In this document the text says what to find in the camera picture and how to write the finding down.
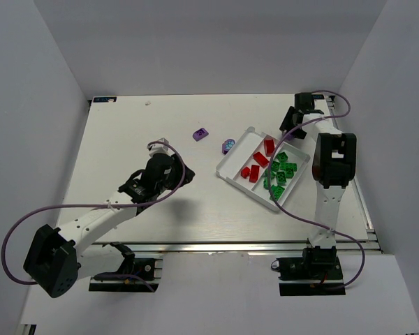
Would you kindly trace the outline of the green 2x4 lego plate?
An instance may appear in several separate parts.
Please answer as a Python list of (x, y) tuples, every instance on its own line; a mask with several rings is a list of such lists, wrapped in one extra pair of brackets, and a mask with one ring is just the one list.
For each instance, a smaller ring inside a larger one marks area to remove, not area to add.
[(280, 169), (283, 170), (283, 171), (297, 172), (297, 164), (296, 163), (284, 162), (280, 165)]

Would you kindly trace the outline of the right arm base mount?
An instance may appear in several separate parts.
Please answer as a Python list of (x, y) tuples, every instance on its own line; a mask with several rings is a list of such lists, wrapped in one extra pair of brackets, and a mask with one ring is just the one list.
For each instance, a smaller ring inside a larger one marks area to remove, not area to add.
[(337, 249), (307, 247), (300, 257), (282, 257), (270, 268), (279, 275), (282, 297), (342, 296), (346, 294)]

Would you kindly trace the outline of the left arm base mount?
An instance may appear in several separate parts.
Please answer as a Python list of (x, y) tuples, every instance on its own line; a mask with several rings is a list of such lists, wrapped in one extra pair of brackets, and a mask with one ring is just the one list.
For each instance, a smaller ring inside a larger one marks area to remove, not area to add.
[(152, 254), (112, 242), (92, 246), (84, 257), (91, 265), (90, 292), (154, 293), (159, 288), (163, 260)]

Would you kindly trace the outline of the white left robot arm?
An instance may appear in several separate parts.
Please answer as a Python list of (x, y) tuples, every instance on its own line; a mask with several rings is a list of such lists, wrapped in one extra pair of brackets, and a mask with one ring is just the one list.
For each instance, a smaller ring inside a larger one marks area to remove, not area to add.
[(145, 168), (134, 172), (101, 206), (93, 205), (83, 216), (56, 228), (39, 228), (24, 261), (25, 272), (51, 298), (62, 296), (77, 280), (88, 276), (109, 282), (112, 291), (122, 291), (128, 285), (154, 292), (153, 259), (136, 259), (121, 242), (110, 242), (98, 253), (87, 249), (157, 203), (163, 192), (173, 192), (194, 177), (194, 171), (177, 154), (153, 154)]

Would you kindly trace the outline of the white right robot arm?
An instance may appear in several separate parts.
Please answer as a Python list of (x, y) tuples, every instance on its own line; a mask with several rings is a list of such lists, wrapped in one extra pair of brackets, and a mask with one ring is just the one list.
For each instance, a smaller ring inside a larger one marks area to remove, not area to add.
[(280, 130), (301, 140), (309, 135), (316, 143), (311, 168), (317, 195), (314, 222), (322, 227), (310, 236), (311, 247), (303, 252), (303, 258), (308, 263), (333, 263), (337, 256), (335, 230), (340, 202), (355, 176), (357, 137), (341, 132), (317, 110), (310, 92), (294, 95), (294, 105), (289, 107)]

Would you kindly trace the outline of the small green lego brick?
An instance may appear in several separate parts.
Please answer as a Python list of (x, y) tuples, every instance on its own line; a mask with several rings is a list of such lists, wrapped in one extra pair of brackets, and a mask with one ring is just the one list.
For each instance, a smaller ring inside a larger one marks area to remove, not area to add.
[(281, 193), (273, 193), (273, 194), (270, 196), (270, 200), (273, 200), (273, 201), (278, 201), (280, 197), (281, 197)]

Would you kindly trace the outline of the red lego brick top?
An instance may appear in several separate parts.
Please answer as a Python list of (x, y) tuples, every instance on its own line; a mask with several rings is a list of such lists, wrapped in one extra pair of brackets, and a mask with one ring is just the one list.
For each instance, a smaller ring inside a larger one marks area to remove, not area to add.
[(259, 164), (259, 166), (261, 166), (262, 168), (265, 168), (268, 164), (269, 164), (269, 160), (261, 153), (261, 152), (256, 152), (253, 155), (253, 159), (255, 160), (255, 162), (257, 162), (257, 164)]

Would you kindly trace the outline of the red and green lego stack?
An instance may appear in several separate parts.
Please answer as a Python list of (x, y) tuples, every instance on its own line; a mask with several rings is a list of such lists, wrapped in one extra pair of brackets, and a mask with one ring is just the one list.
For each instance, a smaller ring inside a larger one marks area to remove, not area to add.
[(249, 175), (249, 182), (256, 183), (259, 178), (260, 166), (259, 165), (252, 165)]

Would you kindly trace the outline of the purple arch lego brick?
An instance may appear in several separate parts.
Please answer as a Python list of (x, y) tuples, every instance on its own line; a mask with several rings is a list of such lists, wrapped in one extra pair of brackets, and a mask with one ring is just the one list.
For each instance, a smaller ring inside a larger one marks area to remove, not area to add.
[(202, 140), (203, 138), (207, 137), (209, 135), (208, 131), (205, 128), (199, 128), (198, 130), (196, 130), (193, 135), (192, 138), (196, 141), (199, 142), (200, 140)]

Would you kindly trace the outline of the purple paw print lego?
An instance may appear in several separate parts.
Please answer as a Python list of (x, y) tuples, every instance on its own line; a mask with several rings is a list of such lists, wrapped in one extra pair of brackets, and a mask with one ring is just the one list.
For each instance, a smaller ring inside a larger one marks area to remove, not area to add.
[(225, 140), (221, 146), (222, 154), (226, 155), (233, 148), (234, 145), (235, 145), (234, 139)]

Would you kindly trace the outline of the green 2x2 lego brick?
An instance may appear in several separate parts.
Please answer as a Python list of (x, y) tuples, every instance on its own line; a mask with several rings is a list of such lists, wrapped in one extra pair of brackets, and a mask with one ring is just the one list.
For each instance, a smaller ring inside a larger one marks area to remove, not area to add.
[(278, 185), (285, 185), (287, 182), (286, 172), (285, 171), (278, 171), (276, 173), (276, 180)]

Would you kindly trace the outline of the small red lego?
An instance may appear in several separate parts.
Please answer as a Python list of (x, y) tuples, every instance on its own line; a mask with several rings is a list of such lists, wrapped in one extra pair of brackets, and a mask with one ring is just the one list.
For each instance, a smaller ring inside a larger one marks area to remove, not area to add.
[(240, 172), (240, 176), (241, 176), (242, 178), (246, 179), (246, 178), (248, 178), (248, 177), (249, 177), (250, 172), (251, 172), (251, 170), (250, 170), (250, 168), (249, 168), (249, 167), (244, 167), (244, 168), (241, 170), (241, 172)]

